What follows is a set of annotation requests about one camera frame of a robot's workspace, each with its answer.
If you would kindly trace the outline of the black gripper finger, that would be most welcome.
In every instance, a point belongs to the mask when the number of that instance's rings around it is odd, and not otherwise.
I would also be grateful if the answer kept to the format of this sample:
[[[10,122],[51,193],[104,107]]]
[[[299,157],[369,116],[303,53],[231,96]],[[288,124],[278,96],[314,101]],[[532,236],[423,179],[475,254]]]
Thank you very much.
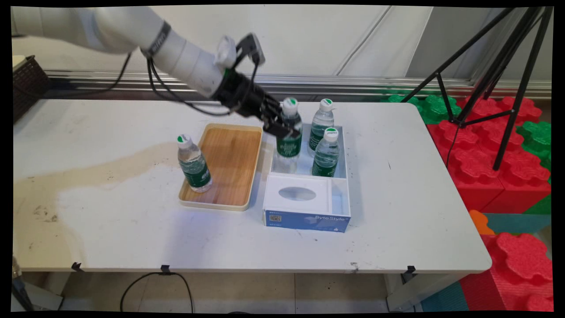
[[[268,104],[268,123],[270,125],[280,124],[288,125],[289,119],[284,117],[283,106],[280,103]]]
[[[263,131],[280,139],[287,137],[297,138],[301,135],[299,129],[295,129],[282,121],[274,119],[266,119],[263,121]]]

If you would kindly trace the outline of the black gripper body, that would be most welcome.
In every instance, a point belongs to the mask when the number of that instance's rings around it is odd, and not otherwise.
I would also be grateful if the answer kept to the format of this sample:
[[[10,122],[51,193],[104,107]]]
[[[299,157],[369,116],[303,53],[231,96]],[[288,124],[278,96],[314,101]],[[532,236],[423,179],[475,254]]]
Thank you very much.
[[[214,100],[243,117],[258,117],[262,121],[268,119],[268,104],[279,103],[261,86],[235,70],[225,70]]]

